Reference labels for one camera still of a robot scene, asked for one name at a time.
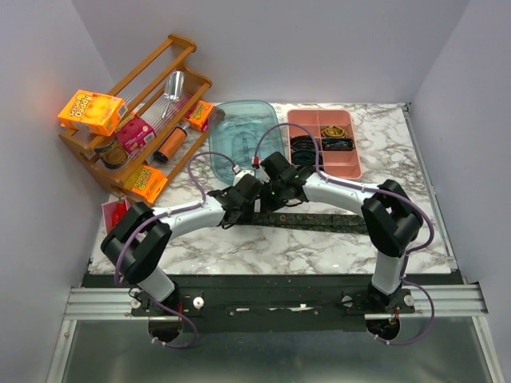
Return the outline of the dark patterned necktie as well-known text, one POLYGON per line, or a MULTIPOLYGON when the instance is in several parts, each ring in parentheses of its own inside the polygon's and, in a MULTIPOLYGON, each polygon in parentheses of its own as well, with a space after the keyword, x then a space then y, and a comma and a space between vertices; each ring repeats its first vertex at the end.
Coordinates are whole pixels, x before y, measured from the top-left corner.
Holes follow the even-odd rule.
POLYGON ((365 220, 358 215, 285 212, 253 213, 248 218, 239 221, 238 224, 286 228, 299 231, 368 235, 365 220))

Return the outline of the teal transparent plastic tray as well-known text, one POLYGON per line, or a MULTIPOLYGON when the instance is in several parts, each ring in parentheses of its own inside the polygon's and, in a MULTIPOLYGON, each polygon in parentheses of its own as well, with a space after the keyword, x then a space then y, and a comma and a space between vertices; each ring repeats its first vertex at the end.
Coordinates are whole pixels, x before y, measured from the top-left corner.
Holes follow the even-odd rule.
MULTIPOLYGON (((215 105, 208 117, 209 150, 229 156, 241 169, 252 170, 252 157, 260 137, 278 123, 276 111, 266 101, 230 101, 215 105)), ((259 159, 264 160, 274 152, 284 155, 280 128, 264 138, 258 151, 259 159)), ((218 155, 210 159, 216 178, 232 184, 232 164, 218 155)))

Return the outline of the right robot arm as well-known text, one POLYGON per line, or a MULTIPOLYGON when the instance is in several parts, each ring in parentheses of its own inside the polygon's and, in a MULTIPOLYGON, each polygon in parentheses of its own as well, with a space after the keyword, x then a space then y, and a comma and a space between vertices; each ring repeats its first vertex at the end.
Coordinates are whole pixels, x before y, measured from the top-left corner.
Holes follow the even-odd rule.
POLYGON ((263 211, 297 199, 339 207, 364 219, 377 250, 368 305, 379 313, 394 306, 402 288, 406 250, 423 225, 422 215, 401 186, 393 180, 379 185, 361 184, 329 176, 312 166, 296 168, 279 152, 263 160, 260 168, 269 178, 261 194, 263 211))

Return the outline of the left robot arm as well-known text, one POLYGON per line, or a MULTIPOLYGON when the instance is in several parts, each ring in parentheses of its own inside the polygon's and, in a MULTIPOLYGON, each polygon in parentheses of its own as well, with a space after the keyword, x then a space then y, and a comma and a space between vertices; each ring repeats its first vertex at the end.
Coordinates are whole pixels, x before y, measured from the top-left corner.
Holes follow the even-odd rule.
POLYGON ((176 309, 177 286, 158 263, 167 244, 182 235, 208 227, 229 228, 252 211, 263 184, 246 174, 233 186, 210 191, 205 199, 164 210, 139 202, 101 243, 101 251, 115 266, 114 273, 150 295, 149 305, 160 315, 176 309))

